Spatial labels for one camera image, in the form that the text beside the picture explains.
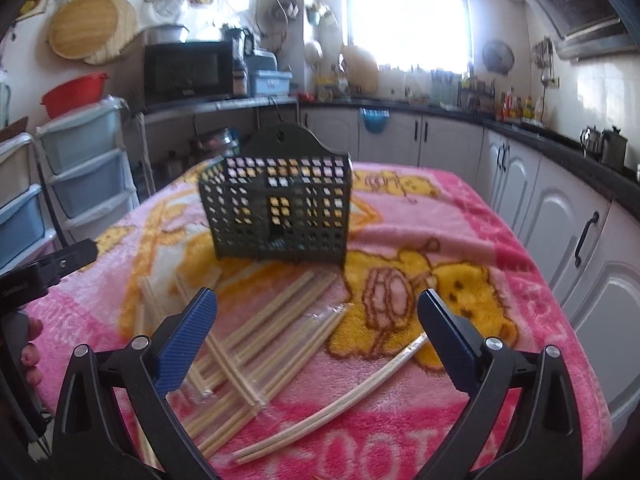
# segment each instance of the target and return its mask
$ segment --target pink blanket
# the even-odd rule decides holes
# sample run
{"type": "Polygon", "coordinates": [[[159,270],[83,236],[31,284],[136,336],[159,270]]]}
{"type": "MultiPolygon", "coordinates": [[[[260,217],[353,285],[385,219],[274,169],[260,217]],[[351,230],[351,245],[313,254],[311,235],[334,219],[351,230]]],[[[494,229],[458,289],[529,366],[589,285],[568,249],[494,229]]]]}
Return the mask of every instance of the pink blanket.
{"type": "MultiPolygon", "coordinates": [[[[609,413],[578,339],[516,237],[453,174],[373,164],[355,164],[354,172],[346,265],[321,300],[352,305],[325,348],[273,399],[278,425],[249,423],[211,460],[217,472],[225,480],[413,478],[468,398],[453,388],[429,345],[363,402],[292,446],[244,466],[230,456],[317,412],[379,370],[421,332],[415,297],[428,287],[485,336],[527,351],[551,343],[561,349],[578,399],[584,472],[591,472],[610,443],[609,413]]],[[[96,264],[28,307],[45,323],[38,344],[45,377],[40,395],[48,406],[56,406],[77,344],[101,351],[133,336],[140,277],[171,298],[176,272],[196,286],[212,266],[223,270],[224,280],[251,264],[216,260],[196,178],[189,172],[108,229],[98,240],[96,264]]],[[[219,316],[229,320],[220,321],[222,330],[257,312],[302,267],[270,263],[219,292],[219,316]]],[[[478,465],[496,453],[515,401],[508,397],[478,465]]],[[[130,424],[130,406],[121,404],[130,424]]]]}

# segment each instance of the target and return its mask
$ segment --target window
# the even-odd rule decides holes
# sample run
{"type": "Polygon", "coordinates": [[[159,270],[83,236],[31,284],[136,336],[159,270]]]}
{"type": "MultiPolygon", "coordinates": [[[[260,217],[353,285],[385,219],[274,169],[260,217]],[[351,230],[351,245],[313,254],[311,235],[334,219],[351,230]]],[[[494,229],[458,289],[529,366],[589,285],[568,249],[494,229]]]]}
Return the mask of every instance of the window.
{"type": "Polygon", "coordinates": [[[463,73],[470,60],[467,0],[347,0],[349,43],[379,65],[463,73]]]}

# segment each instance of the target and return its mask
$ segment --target mesh utensil holder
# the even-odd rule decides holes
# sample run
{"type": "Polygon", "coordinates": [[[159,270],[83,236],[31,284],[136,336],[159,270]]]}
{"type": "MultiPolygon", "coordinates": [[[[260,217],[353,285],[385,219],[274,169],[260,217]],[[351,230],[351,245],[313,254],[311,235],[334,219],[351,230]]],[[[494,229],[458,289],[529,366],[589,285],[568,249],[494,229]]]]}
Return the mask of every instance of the mesh utensil holder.
{"type": "Polygon", "coordinates": [[[344,263],[351,158],[306,128],[261,130],[239,156],[215,159],[199,188],[217,257],[344,263]]]}

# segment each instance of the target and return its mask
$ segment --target microwave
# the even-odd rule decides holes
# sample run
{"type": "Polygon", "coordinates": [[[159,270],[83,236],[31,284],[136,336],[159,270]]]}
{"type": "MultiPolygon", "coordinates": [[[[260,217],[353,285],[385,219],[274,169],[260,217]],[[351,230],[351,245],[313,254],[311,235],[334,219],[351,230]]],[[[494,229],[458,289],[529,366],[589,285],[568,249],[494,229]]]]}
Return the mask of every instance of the microwave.
{"type": "Polygon", "coordinates": [[[191,41],[148,45],[144,55],[144,109],[189,100],[233,97],[233,43],[191,41]]]}

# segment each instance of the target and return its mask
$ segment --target human hand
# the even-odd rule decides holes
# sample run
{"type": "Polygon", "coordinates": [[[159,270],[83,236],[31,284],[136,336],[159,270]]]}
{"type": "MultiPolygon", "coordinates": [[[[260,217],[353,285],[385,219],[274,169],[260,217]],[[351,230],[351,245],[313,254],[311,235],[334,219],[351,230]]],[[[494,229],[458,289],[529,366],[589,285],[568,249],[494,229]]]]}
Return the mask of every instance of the human hand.
{"type": "MultiPolygon", "coordinates": [[[[29,318],[29,341],[33,341],[42,334],[43,323],[39,319],[29,318]]],[[[32,386],[42,382],[42,372],[36,368],[40,362],[40,351],[33,343],[27,343],[22,349],[20,357],[22,364],[27,367],[26,379],[32,386]]]]}

